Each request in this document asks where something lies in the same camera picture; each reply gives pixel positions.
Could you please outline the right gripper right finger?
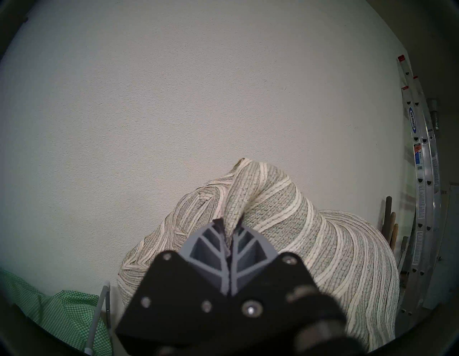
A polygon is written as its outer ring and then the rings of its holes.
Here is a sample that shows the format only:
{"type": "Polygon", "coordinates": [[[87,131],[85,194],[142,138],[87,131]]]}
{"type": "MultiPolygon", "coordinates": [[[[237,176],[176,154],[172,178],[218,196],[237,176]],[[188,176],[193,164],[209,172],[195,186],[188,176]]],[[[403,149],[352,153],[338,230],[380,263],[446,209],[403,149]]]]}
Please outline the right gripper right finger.
{"type": "Polygon", "coordinates": [[[229,263],[230,296],[247,319],[260,318],[274,307],[319,293],[302,259],[294,252],[279,253],[261,233],[238,226],[233,234],[229,263]]]}

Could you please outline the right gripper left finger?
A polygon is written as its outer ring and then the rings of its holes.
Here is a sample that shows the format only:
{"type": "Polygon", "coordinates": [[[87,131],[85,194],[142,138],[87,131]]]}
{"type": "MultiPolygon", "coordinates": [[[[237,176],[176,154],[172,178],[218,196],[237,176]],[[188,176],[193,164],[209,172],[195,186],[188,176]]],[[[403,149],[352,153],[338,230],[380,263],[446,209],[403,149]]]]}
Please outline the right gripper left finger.
{"type": "Polygon", "coordinates": [[[115,331],[128,354],[186,348],[224,329],[230,282],[222,229],[212,222],[178,252],[154,257],[115,331]]]}

